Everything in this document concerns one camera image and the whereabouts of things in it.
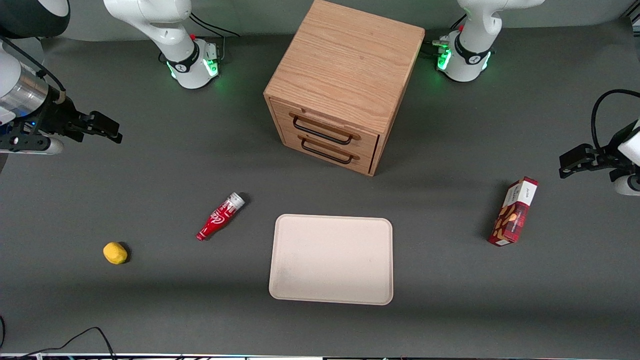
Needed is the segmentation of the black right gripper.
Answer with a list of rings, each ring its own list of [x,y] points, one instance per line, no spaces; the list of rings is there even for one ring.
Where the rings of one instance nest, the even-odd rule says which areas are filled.
[[[64,144],[51,135],[82,142],[85,135],[96,135],[121,144],[119,123],[102,112],[79,112],[70,98],[62,104],[46,100],[30,114],[19,112],[1,126],[2,152],[62,152]]]

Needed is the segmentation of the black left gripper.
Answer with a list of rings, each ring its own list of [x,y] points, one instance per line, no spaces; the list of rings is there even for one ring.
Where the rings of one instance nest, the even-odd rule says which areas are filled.
[[[592,123],[592,141],[599,157],[615,170],[624,174],[638,174],[640,164],[640,126],[634,120],[613,135],[610,142],[600,146],[595,123]],[[558,157],[560,168],[558,175],[566,179],[572,174],[593,172],[602,169],[589,144],[580,144]]]

